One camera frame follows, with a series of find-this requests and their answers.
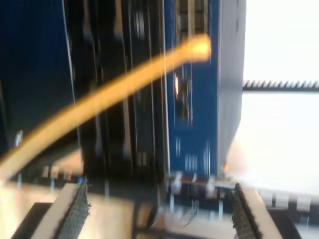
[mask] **blue circuit board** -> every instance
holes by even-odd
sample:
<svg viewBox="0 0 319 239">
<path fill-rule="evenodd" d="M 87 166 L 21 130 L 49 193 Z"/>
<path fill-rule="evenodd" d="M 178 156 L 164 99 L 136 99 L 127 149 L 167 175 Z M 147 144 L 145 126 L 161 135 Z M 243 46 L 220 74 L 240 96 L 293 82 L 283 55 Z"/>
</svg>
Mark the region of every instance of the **blue circuit board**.
<svg viewBox="0 0 319 239">
<path fill-rule="evenodd" d="M 166 50 L 199 33 L 207 33 L 212 45 L 209 61 L 187 63 L 166 75 L 166 124 L 170 174 L 179 171 L 184 175 L 196 174 L 198 177 L 217 175 L 219 158 L 225 160 L 226 151 L 238 127 L 244 34 L 237 34 L 236 31 L 245 31 L 245 27 L 241 26 L 242 23 L 239 24 L 245 21 L 243 17 L 245 2 L 243 0 L 229 2 L 164 0 L 163 25 Z M 224 20 L 222 13 L 230 13 L 230 16 Z M 233 55 L 227 50 L 221 51 L 224 41 L 223 47 L 229 46 L 230 49 L 234 49 Z"/>
</svg>

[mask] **yellow cable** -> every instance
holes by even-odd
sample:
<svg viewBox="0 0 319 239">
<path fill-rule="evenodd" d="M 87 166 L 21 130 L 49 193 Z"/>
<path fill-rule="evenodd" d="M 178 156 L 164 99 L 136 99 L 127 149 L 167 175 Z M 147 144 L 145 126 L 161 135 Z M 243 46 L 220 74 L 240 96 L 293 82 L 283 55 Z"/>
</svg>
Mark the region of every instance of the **yellow cable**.
<svg viewBox="0 0 319 239">
<path fill-rule="evenodd" d="M 140 88 L 185 62 L 207 61 L 211 45 L 207 35 L 195 36 L 166 55 L 143 63 L 97 91 L 78 100 L 35 129 L 22 144 L 0 161 L 0 186 L 63 135 L 96 114 L 122 101 Z"/>
</svg>

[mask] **electronic device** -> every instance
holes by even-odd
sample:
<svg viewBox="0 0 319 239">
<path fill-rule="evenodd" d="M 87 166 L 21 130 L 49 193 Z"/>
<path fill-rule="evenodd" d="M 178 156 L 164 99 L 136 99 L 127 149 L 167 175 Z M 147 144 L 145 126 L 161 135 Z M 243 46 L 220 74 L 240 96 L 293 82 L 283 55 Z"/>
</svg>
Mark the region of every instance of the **electronic device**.
<svg viewBox="0 0 319 239">
<path fill-rule="evenodd" d="M 198 33 L 211 37 L 209 62 L 166 76 L 169 173 L 221 176 L 240 121 L 246 2 L 165 0 L 165 49 Z"/>
</svg>

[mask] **cable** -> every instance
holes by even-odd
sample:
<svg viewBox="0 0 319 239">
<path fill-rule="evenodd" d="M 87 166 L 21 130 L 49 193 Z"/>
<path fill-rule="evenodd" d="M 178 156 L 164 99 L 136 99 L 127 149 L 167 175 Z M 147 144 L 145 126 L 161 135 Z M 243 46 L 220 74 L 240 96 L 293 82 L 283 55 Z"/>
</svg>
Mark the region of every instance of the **cable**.
<svg viewBox="0 0 319 239">
<path fill-rule="evenodd" d="M 128 74 L 80 99 L 34 130 L 0 162 L 0 186 L 60 137 L 101 111 L 188 61 L 207 61 L 211 45 L 207 35 L 195 36 L 166 55 L 154 57 Z"/>
</svg>

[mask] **white surface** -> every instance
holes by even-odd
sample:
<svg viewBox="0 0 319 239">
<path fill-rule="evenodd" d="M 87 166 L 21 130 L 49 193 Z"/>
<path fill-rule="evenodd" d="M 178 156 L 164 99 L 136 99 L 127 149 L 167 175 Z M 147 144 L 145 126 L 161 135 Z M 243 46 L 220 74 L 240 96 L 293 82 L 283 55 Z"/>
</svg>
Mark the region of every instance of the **white surface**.
<svg viewBox="0 0 319 239">
<path fill-rule="evenodd" d="M 318 200 L 318 102 L 316 94 L 244 94 L 228 176 Z"/>
<path fill-rule="evenodd" d="M 319 80 L 319 1 L 247 0 L 245 80 Z"/>
</svg>

